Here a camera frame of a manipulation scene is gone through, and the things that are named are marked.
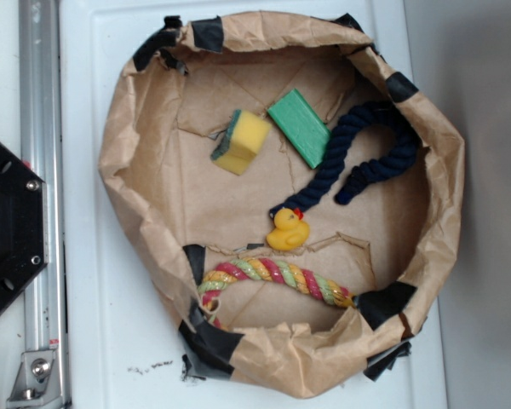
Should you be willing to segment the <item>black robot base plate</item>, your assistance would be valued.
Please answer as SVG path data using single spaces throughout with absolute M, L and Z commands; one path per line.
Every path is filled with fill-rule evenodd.
M 0 142 L 0 315 L 47 265 L 44 188 Z

